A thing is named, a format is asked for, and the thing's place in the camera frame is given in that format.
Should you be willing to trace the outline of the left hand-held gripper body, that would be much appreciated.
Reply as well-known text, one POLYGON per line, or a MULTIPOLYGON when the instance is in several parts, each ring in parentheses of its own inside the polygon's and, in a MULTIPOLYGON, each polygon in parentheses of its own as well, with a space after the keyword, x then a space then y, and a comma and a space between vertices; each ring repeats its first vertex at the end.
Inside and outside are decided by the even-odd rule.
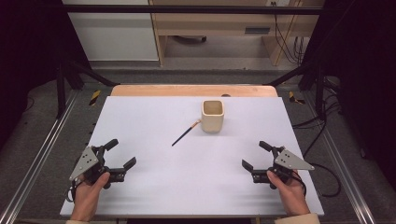
POLYGON ((102 174, 110 173, 110 178, 105 184, 105 189, 108 189, 112 183, 123 182, 126 171, 123 168, 111 169, 105 166, 104 155, 105 151, 101 151, 100 147, 86 147, 77 159, 69 180, 73 183, 82 180, 92 185, 102 174))

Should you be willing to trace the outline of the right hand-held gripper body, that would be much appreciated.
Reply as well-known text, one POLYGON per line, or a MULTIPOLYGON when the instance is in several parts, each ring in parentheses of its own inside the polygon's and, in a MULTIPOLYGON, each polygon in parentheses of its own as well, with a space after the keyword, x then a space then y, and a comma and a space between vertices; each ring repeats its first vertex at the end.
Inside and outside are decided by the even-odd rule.
POLYGON ((273 147, 273 151, 270 153, 274 157, 273 165, 263 170, 253 168, 251 176, 254 183, 266 183, 270 185, 271 189, 276 189, 276 186, 268 178, 268 171, 275 173, 283 183, 287 184, 292 179, 303 183, 301 179, 294 175, 297 170, 314 170, 313 165, 294 155, 284 147, 273 147))

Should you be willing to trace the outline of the beige square cup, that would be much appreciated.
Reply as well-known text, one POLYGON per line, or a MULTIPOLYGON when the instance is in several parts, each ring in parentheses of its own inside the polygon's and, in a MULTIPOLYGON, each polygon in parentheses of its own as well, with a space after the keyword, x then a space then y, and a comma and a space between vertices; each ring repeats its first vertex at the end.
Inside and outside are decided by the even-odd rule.
POLYGON ((206 133, 219 133, 224 120, 224 104, 221 100, 205 100, 202 102, 201 124, 206 133))

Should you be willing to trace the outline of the brush with dark handle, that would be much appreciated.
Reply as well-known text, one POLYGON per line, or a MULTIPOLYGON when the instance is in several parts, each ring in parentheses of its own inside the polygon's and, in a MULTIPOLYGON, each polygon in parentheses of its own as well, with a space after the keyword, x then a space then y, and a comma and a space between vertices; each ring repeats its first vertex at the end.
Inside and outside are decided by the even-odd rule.
POLYGON ((192 129, 194 129, 194 127, 197 126, 199 123, 201 123, 201 120, 200 119, 196 120, 176 141, 172 143, 171 147, 176 145, 186 134, 188 134, 192 129))

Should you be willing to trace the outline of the person's right hand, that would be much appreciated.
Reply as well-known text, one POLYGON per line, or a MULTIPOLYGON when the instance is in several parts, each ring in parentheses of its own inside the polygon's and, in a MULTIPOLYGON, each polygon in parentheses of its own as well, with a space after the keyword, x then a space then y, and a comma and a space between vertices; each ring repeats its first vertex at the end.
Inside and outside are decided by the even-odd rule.
POLYGON ((277 187, 287 213, 305 214, 309 212, 303 187, 298 181, 291 180, 289 184, 285 184, 275 173, 268 171, 267 175, 271 183, 277 187))

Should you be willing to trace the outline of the person's left hand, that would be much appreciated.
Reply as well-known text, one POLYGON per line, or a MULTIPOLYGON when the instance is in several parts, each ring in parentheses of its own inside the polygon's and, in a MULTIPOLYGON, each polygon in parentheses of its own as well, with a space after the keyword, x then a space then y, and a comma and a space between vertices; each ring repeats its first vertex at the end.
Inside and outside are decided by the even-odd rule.
POLYGON ((107 183, 109 177, 110 173, 104 173, 91 186, 85 183, 80 184, 77 187, 73 213, 92 213, 94 215, 99 201, 100 191, 107 183))

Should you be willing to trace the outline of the yellow black tape marker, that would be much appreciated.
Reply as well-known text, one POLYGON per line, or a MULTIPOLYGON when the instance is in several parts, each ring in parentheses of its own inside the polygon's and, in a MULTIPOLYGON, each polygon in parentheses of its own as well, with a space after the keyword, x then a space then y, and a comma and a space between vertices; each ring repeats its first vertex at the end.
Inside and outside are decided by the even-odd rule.
POLYGON ((299 105, 305 105, 305 100, 297 99, 294 96, 294 93, 292 91, 289 91, 289 99, 290 99, 290 102, 292 102, 292 103, 296 103, 299 105))
POLYGON ((92 98, 91 98, 91 100, 90 100, 90 102, 89 102, 89 105, 95 105, 95 103, 96 103, 96 101, 97 101, 97 99, 98 99, 100 93, 101 93, 101 91, 98 90, 98 91, 95 91, 95 92, 92 94, 92 98))

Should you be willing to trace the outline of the white board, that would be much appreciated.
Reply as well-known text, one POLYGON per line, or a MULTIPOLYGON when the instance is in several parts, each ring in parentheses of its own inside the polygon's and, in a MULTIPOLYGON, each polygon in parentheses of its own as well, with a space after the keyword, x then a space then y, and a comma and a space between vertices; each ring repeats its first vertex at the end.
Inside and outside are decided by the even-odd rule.
POLYGON ((256 184, 242 160, 266 169, 273 156, 264 141, 301 150, 279 97, 225 97, 219 133, 198 124, 201 97, 106 98, 91 145, 112 139, 118 145, 105 155, 106 165, 136 165, 121 183, 102 191, 97 213, 103 217, 266 217, 284 213, 277 191, 256 184))

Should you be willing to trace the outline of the black metal stand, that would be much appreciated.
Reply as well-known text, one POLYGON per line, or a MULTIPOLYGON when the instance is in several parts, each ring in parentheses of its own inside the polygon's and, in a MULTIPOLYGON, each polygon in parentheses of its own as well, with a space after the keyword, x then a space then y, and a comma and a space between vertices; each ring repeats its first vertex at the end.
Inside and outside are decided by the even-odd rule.
POLYGON ((265 83, 265 86, 277 87, 292 77, 299 75, 303 76, 298 83, 298 88, 301 91, 309 91, 313 85, 316 85, 315 112, 321 120, 325 120, 325 103, 323 100, 325 76, 320 64, 312 62, 304 63, 291 70, 286 75, 270 81, 269 83, 265 83))
POLYGON ((84 82, 81 79, 80 74, 85 74, 108 87, 117 86, 116 82, 113 82, 105 77, 102 77, 101 75, 94 72, 91 68, 83 66, 80 63, 74 61, 60 62, 60 64, 56 69, 57 100, 58 100, 57 119, 60 118, 65 113, 66 110, 64 82, 67 81, 73 90, 81 90, 84 87, 84 82))

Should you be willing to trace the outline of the wooden table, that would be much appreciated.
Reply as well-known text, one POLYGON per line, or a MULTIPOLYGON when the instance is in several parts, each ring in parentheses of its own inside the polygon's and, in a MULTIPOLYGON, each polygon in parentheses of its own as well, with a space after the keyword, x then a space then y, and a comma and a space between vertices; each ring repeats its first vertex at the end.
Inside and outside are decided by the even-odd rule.
POLYGON ((263 85, 118 85, 111 96, 214 96, 277 97, 276 89, 263 85))

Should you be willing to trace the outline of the white cabinet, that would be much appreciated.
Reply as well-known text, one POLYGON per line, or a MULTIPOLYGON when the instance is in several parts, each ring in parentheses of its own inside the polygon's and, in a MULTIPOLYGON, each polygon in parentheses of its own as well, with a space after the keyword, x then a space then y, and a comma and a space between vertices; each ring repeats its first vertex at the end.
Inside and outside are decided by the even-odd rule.
POLYGON ((149 13, 69 13, 90 62, 158 61, 149 13))

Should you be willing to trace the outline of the black curtain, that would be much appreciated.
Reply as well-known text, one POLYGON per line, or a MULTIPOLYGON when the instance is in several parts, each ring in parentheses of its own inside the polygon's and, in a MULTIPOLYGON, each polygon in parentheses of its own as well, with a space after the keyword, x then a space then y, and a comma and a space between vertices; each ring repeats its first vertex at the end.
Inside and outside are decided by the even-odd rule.
POLYGON ((352 129, 396 188, 396 0, 324 0, 324 7, 340 11, 319 18, 306 56, 337 26, 322 68, 340 79, 352 129))
POLYGON ((30 90, 56 78, 61 59, 89 67, 63 0, 0 0, 0 149, 30 90))

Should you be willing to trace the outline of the light wooden desk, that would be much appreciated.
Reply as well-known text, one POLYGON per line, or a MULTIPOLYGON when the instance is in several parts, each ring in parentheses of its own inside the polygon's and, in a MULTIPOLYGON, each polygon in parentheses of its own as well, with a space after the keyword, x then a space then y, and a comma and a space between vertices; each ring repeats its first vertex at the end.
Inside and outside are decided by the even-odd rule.
MULTIPOLYGON (((152 6, 323 7, 325 0, 148 0, 152 6)), ((310 37, 317 15, 154 13, 156 35, 252 35, 262 39, 272 65, 291 51, 294 37, 310 37)))

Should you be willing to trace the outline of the aluminium floor rail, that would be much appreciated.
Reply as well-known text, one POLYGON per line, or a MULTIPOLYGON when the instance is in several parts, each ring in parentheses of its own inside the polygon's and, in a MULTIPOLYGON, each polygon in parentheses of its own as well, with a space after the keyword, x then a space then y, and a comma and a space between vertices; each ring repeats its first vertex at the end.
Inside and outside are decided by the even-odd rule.
POLYGON ((338 174, 341 186, 343 187, 360 224, 375 224, 375 218, 364 200, 345 160, 338 151, 338 147, 336 146, 326 125, 322 127, 322 133, 320 136, 323 138, 322 142, 324 143, 325 149, 328 151, 334 171, 338 174))
POLYGON ((45 161, 47 160, 48 155, 51 153, 53 146, 56 143, 56 140, 62 131, 78 96, 79 91, 70 91, 64 112, 54 121, 45 141, 38 150, 35 159, 31 163, 13 198, 0 215, 0 224, 13 224, 16 220, 18 213, 21 211, 23 204, 25 203, 45 161))

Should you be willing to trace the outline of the black horizontal frame bar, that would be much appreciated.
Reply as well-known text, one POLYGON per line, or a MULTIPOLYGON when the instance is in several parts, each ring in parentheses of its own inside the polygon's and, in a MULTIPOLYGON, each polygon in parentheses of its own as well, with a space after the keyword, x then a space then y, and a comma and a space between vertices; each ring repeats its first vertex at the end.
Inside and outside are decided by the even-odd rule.
POLYGON ((322 7, 232 7, 232 6, 143 6, 143 5, 64 5, 73 13, 184 13, 184 14, 276 14, 320 15, 322 7))

